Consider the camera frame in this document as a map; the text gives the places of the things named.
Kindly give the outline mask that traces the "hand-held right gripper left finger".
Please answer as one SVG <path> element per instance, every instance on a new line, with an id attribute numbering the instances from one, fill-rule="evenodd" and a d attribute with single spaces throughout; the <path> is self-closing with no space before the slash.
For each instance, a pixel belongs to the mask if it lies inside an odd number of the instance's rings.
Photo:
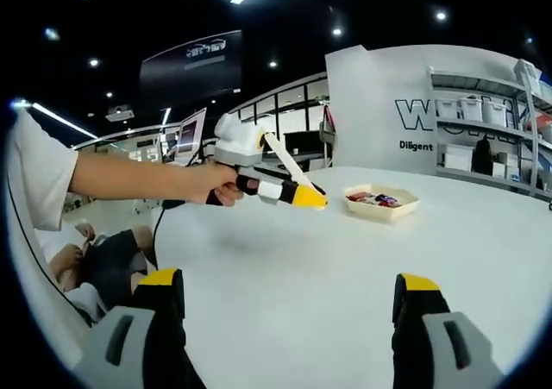
<path id="1" fill-rule="evenodd" d="M 78 363 L 84 388 L 204 388 L 185 350 L 182 271 L 163 269 L 139 282 L 87 337 Z"/>

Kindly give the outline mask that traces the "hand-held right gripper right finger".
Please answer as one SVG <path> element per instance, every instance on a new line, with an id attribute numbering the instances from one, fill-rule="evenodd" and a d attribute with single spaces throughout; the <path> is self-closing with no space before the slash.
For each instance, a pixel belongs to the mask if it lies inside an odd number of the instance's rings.
<path id="1" fill-rule="evenodd" d="M 495 388 L 504 378 L 490 340 L 431 279 L 397 275 L 392 324 L 395 388 Z"/>

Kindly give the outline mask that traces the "person's left hand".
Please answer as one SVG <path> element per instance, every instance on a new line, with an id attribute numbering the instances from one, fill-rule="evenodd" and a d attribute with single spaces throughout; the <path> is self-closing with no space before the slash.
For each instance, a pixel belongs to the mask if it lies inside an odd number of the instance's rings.
<path id="1" fill-rule="evenodd" d="M 206 204 L 211 193 L 223 206 L 233 206 L 243 198 L 236 186 L 237 172 L 214 162 L 186 169 L 186 197 L 195 204 Z"/>

